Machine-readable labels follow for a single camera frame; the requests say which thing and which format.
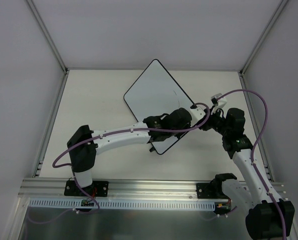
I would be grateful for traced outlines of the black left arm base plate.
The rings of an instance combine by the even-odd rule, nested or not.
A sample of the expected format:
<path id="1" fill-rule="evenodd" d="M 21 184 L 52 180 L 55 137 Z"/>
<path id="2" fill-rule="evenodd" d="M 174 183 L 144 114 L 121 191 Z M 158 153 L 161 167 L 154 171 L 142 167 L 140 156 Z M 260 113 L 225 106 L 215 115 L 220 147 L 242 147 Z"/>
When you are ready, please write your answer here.
<path id="1" fill-rule="evenodd" d="M 82 189 L 92 197 L 107 197 L 108 181 L 93 180 L 92 184 Z M 64 188 L 64 195 L 69 197 L 85 197 L 86 195 L 77 187 L 74 180 L 68 180 Z"/>

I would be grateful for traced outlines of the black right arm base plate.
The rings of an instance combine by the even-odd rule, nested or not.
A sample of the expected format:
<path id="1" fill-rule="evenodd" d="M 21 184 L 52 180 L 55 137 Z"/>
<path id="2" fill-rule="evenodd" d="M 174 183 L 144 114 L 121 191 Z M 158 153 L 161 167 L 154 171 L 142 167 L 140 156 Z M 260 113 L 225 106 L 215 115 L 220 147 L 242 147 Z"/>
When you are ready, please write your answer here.
<path id="1" fill-rule="evenodd" d="M 218 199 L 217 188 L 211 183 L 199 182 L 196 184 L 196 195 L 198 199 Z"/>

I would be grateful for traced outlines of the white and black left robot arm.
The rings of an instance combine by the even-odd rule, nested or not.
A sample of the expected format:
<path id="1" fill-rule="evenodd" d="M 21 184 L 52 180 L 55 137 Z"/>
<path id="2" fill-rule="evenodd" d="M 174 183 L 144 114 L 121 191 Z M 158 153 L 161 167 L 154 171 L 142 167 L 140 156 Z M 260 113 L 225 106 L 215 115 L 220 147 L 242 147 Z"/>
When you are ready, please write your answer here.
<path id="1" fill-rule="evenodd" d="M 149 116 L 127 129 L 103 131 L 93 136 L 88 125 L 83 125 L 67 142 L 71 167 L 76 179 L 75 189 L 83 196 L 93 191 L 92 168 L 96 156 L 111 149 L 135 144 L 163 142 L 191 126 L 193 120 L 190 112 L 184 108 Z"/>

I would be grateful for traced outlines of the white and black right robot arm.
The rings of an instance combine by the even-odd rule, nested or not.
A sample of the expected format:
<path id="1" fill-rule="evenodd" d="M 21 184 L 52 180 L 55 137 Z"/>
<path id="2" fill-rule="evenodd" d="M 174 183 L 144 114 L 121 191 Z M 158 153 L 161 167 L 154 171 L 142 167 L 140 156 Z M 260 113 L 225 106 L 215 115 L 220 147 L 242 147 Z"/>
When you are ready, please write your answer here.
<path id="1" fill-rule="evenodd" d="M 253 145 L 244 133 L 245 113 L 230 108 L 213 110 L 202 130 L 215 130 L 222 136 L 222 146 L 241 172 L 247 189 L 232 173 L 222 173 L 210 182 L 217 198 L 228 197 L 245 215 L 245 226 L 253 240 L 282 238 L 291 233 L 295 208 L 284 200 L 267 179 L 266 172 L 254 158 Z"/>

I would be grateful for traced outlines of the whiteboard with rabbit drawing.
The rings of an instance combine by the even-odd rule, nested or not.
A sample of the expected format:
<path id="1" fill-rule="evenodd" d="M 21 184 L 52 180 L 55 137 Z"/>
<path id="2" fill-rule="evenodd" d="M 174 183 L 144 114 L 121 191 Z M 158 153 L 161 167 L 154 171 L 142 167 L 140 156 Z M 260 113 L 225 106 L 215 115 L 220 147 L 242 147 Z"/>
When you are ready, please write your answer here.
<path id="1" fill-rule="evenodd" d="M 194 102 L 158 59 L 154 59 L 126 91 L 123 100 L 134 118 L 171 114 Z"/>

